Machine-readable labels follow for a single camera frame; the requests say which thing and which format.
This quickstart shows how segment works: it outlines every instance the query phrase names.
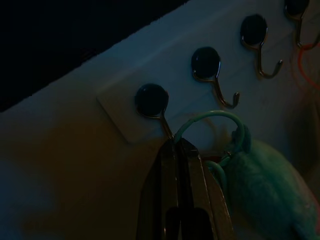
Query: hook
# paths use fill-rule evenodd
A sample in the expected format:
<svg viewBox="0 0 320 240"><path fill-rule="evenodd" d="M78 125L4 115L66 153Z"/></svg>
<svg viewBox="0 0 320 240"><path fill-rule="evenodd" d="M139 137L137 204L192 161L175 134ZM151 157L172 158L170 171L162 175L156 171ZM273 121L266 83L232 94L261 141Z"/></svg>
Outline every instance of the hook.
<svg viewBox="0 0 320 240"><path fill-rule="evenodd" d="M169 103L167 91L157 84L148 83L140 87L134 101L138 114L145 118L159 120L167 137L174 138L165 118L165 111Z"/></svg>
<svg viewBox="0 0 320 240"><path fill-rule="evenodd" d="M233 95L232 104L228 103L220 89L218 76L221 67L221 59L217 51L212 47L202 47L197 49L191 59L192 75L198 82L211 83L214 86L216 95L220 103L229 109L234 109L240 98L240 93Z"/></svg>
<svg viewBox="0 0 320 240"><path fill-rule="evenodd" d="M300 0L299 2L296 2L295 0L285 0L284 2L284 15L296 24L295 44L298 48L304 48L304 50L311 50L320 42L320 32L311 46L306 47L307 45L303 45L300 40L302 21L308 5L309 0Z"/></svg>
<svg viewBox="0 0 320 240"><path fill-rule="evenodd" d="M247 16L241 25L241 31L240 31L240 36L241 36L241 43L243 46L245 46L247 49L253 50L257 53L257 72L260 74L265 79L272 79L275 77L283 63L283 60L279 60L274 67L273 73L268 74L265 73L265 71L262 69L262 46L264 45L268 35L268 26L266 20L258 15L251 15Z"/></svg>

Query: red string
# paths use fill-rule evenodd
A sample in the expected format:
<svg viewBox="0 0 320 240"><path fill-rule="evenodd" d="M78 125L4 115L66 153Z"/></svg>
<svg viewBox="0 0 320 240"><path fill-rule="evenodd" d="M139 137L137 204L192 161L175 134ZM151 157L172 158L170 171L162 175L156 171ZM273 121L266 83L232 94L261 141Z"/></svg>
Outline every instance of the red string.
<svg viewBox="0 0 320 240"><path fill-rule="evenodd" d="M300 48L299 51L299 55L298 55L298 68L299 71L301 73L301 75L303 76L303 78L313 87L315 87L316 89L320 90L320 85L318 85L317 83L315 83L314 81L311 80L311 78L309 78L306 73L305 70L302 66L302 56L303 53L306 51L306 49L310 48L312 46L312 44L308 44L308 45L304 45L303 47Z"/></svg>

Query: black round hook base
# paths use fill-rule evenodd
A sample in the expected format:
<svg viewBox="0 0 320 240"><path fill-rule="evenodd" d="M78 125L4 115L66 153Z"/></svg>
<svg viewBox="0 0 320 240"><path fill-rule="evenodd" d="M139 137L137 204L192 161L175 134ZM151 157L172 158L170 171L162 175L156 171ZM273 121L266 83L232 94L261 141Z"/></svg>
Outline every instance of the black round hook base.
<svg viewBox="0 0 320 240"><path fill-rule="evenodd" d="M197 77L211 78L219 71L220 56L212 47L201 47L192 55L191 68Z"/></svg>
<svg viewBox="0 0 320 240"><path fill-rule="evenodd" d="M154 117L167 108L169 95L159 85L148 83L140 87L135 98L136 110L146 116Z"/></svg>
<svg viewBox="0 0 320 240"><path fill-rule="evenodd" d="M289 15L295 16L298 14L303 14L310 0L285 0L284 6L286 6L286 11Z"/></svg>
<svg viewBox="0 0 320 240"><path fill-rule="evenodd" d="M256 45L262 43L267 34L267 22L258 14L247 16L241 25L240 36L248 45Z"/></svg>

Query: dark background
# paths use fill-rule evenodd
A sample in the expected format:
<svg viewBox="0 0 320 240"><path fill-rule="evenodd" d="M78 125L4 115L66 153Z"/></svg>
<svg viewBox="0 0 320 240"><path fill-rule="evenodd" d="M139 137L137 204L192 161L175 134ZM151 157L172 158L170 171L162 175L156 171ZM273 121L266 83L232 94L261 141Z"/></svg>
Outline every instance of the dark background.
<svg viewBox="0 0 320 240"><path fill-rule="evenodd" d="M11 0L0 112L188 0Z"/></svg>

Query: green plush toy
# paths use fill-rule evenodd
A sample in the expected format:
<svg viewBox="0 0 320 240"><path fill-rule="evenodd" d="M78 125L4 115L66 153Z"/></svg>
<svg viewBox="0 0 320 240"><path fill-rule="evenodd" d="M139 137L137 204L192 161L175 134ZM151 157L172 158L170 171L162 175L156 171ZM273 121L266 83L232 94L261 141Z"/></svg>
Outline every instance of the green plush toy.
<svg viewBox="0 0 320 240"><path fill-rule="evenodd" d="M225 116L236 122L238 128L222 161L206 162L229 210L239 209L268 240L320 240L320 207L297 170L277 150L252 140L249 129L234 114L209 113L182 126L175 140L204 117Z"/></svg>

